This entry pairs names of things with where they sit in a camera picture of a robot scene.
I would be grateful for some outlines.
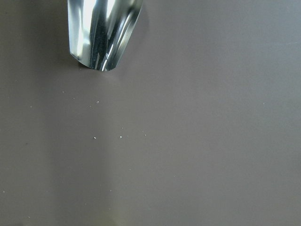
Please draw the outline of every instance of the gray surface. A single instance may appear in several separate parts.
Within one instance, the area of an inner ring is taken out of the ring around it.
[[[109,73],[66,6],[1,1],[0,226],[300,225],[300,1],[146,0]]]

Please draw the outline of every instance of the gray backdrop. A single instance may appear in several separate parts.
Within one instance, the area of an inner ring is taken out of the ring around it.
[[[299,226],[300,75],[299,0],[145,0],[108,73],[1,0],[0,226]]]

